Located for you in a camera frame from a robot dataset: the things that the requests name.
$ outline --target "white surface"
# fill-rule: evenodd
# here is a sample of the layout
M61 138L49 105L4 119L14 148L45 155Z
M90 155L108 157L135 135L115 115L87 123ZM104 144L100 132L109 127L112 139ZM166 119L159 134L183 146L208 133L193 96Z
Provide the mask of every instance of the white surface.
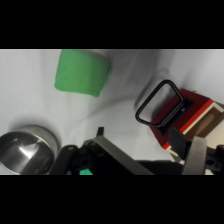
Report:
M224 50L94 51L113 64L99 98L54 88L60 50L0 50L0 135L37 124L54 132L62 146L81 146L104 126L105 136L134 159L171 159L149 128L135 120L136 100L171 79L223 102ZM7 172L0 168L0 174Z

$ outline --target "stainless steel bowl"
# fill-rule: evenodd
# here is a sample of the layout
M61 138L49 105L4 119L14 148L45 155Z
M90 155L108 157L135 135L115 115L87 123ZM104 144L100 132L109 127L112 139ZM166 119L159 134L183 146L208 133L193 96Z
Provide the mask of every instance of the stainless steel bowl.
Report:
M47 174L57 153L57 139L39 126L26 126L0 138L0 163L14 174Z

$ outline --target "metal bowl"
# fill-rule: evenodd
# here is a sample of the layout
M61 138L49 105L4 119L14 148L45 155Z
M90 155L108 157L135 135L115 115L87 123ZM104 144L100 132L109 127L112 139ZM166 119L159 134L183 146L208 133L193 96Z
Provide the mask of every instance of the metal bowl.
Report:
M57 139L39 126L26 126L0 138L0 163L17 175L47 174L57 153Z

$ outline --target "black handle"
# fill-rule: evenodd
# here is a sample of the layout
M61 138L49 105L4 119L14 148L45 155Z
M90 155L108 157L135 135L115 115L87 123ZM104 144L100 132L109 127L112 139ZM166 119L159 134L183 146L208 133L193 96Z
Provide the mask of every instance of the black handle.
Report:
M164 118L162 120L161 123L159 124L153 124L151 122L142 120L140 118L140 114L142 113L142 111L145 109L145 107L149 104L149 102L152 100L152 98L158 93L158 91L164 86L164 85L170 85L172 87L172 89L174 90L174 92L179 96L180 98L180 103L167 115L166 118ZM170 81L170 80L164 80L162 81L154 90L153 92L150 94L150 96L146 99L146 101L142 104L142 106L138 109L137 113L136 113L136 119L138 122L145 124L147 126L150 126L152 128L156 128L156 129L161 129L162 127L164 127L171 119L172 117L183 107L184 105L184 96L180 93L179 89L176 87L176 85Z

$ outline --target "green object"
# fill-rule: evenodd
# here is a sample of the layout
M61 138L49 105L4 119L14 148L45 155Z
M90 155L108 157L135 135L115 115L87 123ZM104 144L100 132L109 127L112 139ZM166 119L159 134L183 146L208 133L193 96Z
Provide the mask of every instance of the green object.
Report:
M83 170L80 172L81 176L93 176L90 170Z
M110 62L98 54L79 49L61 52L55 88L99 97L107 81Z

